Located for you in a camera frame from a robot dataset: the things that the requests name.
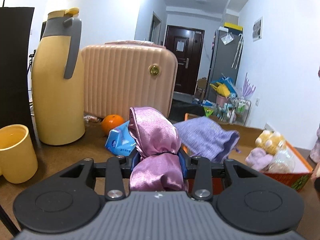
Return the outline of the yellow bag on floor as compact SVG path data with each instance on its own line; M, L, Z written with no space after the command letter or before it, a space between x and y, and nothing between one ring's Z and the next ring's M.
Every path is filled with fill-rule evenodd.
M216 82L211 83L210 87L217 92L220 96L228 98L230 96L230 90L224 83Z

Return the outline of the dark front door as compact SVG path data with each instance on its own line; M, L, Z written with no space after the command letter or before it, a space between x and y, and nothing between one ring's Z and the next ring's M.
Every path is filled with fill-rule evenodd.
M165 47L178 61L174 91L193 95L204 42L204 30L168 25Z

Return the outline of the black monitor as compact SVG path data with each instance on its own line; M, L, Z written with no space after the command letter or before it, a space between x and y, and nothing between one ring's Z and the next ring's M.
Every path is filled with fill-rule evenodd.
M27 81L28 46L34 8L1 7L1 127L27 126L35 137Z

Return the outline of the red cardboard pumpkin box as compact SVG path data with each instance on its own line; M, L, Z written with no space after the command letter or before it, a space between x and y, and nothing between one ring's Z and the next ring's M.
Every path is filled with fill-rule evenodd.
M263 131L223 122L219 125L226 131L235 130L239 132L240 139L236 149L232 150L229 157L245 164L247 156L256 148L255 140ZM298 150L286 141L284 149L261 172L299 192L310 179L313 168Z

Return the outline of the pink satin scrunchie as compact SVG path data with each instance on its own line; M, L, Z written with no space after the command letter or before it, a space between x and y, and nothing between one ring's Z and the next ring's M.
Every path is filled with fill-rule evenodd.
M131 107L129 133L140 162L130 176L131 191L187 191L178 157L181 140L176 127L152 107Z

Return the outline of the purple drawstring pouch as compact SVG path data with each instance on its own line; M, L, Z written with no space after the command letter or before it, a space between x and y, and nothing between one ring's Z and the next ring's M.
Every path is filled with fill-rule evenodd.
M240 139L238 131L226 131L205 116L178 122L174 126L182 144L194 156L205 157L212 163L223 163Z

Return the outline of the orange tangerine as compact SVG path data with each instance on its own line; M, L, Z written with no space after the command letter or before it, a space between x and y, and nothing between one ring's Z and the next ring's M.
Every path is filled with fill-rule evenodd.
M110 114L106 116L101 122L101 128L106 136L109 135L109 132L122 125L125 122L124 118L117 114Z

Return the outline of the iridescent organza pouch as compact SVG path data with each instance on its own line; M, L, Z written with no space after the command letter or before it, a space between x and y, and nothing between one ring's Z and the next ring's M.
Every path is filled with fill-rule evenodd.
M266 170L269 173L292 173L295 165L294 156L286 146L286 150L281 150L276 155L273 155L273 159Z

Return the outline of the grey refrigerator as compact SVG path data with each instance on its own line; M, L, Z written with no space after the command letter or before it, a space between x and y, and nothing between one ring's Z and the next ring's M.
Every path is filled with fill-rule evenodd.
M211 102L216 102L216 92L210 87L210 84L219 80L222 77L230 77L232 81L237 80L239 64L232 67L235 56L238 55L237 49L239 48L240 34L242 32L236 29L229 28L228 32L222 29L217 29L214 36L214 45L212 58L210 62L209 74L207 78L206 94L204 98Z

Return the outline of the pink ribbed suitcase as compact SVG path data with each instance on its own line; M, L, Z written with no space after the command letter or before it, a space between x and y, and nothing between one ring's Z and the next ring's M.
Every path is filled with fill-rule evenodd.
M84 111L104 118L129 118L131 107L152 107L168 116L178 62L164 46L143 41L86 46Z

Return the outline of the lilac fluffy headband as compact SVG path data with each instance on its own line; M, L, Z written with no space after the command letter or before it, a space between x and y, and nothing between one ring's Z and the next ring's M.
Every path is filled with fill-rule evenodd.
M246 157L245 162L247 166L256 170L264 170L272 161L273 155L267 154L262 148L256 147Z

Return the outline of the yellow thermos jug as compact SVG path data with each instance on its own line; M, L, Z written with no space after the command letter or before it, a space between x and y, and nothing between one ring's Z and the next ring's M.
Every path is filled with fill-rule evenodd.
M70 144L85 133L84 64L79 9L52 11L31 70L33 109L39 140Z

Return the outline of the yellow mug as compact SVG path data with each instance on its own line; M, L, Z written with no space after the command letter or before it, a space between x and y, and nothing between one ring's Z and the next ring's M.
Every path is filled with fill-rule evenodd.
M10 183L28 181L38 169L29 129L24 125L1 128L1 175Z

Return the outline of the pink textured vase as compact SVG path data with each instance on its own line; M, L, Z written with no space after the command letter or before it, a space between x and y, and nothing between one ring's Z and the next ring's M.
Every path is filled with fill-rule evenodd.
M314 163L319 163L320 161L320 126L317 129L317 140L315 142L314 147L310 151L309 157Z

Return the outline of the yellow white plush toy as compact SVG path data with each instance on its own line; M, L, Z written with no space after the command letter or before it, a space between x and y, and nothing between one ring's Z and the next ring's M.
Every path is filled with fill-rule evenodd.
M263 130L257 137L255 145L270 155L276 155L279 151L286 150L285 138L279 132L268 129Z

